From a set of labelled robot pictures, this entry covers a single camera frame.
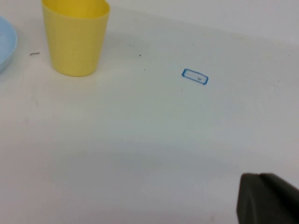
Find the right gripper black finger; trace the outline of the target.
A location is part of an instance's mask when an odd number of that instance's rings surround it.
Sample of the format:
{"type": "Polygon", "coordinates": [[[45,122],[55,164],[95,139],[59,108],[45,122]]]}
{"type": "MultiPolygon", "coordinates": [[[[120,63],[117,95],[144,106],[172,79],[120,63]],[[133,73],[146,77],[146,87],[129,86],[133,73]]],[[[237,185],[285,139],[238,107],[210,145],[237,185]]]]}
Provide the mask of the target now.
{"type": "Polygon", "coordinates": [[[272,173],[244,173],[236,213],[240,224],[297,224],[299,189],[272,173]]]}

